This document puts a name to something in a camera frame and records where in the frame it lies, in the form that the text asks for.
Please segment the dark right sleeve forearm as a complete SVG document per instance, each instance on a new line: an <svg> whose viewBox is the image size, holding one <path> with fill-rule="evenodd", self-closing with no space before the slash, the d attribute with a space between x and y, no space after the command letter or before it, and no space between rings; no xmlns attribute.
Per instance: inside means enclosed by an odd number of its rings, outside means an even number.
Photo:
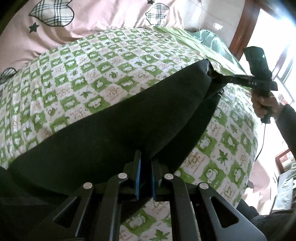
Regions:
<svg viewBox="0 0 296 241"><path fill-rule="evenodd" d="M288 104L286 104L277 121L276 125L280 130L282 137L288 145L291 153L295 158L296 154L296 112Z"/></svg>

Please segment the right hand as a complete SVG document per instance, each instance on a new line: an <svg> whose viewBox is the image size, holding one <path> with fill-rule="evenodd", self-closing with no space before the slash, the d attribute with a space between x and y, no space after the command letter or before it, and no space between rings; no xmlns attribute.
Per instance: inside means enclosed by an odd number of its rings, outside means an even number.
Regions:
<svg viewBox="0 0 296 241"><path fill-rule="evenodd" d="M252 90L251 101L254 112L259 118L264 118L269 113L276 120L284 107L272 92L269 93L268 97L262 97Z"/></svg>

